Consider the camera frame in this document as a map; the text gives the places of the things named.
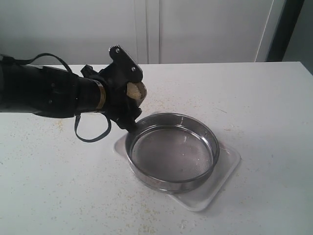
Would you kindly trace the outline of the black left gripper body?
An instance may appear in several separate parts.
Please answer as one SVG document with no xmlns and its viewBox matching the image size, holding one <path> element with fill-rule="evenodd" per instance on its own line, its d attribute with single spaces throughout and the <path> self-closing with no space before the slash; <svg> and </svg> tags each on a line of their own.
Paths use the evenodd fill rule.
<svg viewBox="0 0 313 235">
<path fill-rule="evenodd" d="M 127 81 L 114 62 L 102 69 L 99 75 L 105 90 L 105 103 L 100 110 L 111 117 L 113 105 L 119 104 L 128 97 L 126 95 Z"/>
</svg>

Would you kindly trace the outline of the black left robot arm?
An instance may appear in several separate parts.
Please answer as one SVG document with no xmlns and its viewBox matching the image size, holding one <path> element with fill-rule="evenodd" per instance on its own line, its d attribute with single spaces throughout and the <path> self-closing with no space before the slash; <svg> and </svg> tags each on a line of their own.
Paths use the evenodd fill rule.
<svg viewBox="0 0 313 235">
<path fill-rule="evenodd" d="M 33 59 L 0 57 L 0 110 L 47 118 L 76 118 L 101 113 L 129 132 L 136 128 L 147 95 L 143 72 L 119 45 L 109 50 L 112 63 L 100 71 L 85 65 L 75 74 L 63 68 L 35 66 Z"/>
</svg>

